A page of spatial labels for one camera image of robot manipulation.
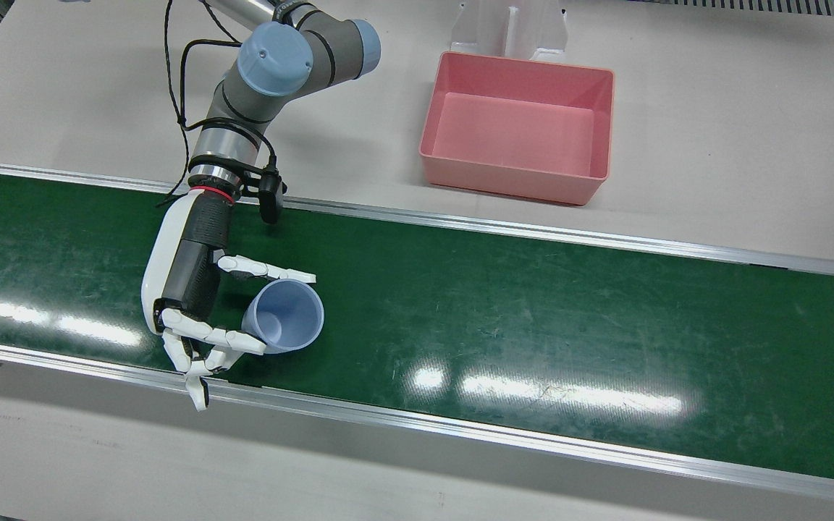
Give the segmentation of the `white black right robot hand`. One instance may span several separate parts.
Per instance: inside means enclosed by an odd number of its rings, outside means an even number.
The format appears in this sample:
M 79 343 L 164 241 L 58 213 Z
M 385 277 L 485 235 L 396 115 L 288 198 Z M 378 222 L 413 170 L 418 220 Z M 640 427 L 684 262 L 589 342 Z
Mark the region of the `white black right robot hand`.
M 314 274 L 229 254 L 235 199 L 215 187 L 194 187 L 164 214 L 141 283 L 143 316 L 195 409 L 211 402 L 209 377 L 245 354 L 297 352 L 310 346 L 325 324 Z M 209 323 L 222 274 L 264 279 L 238 329 Z

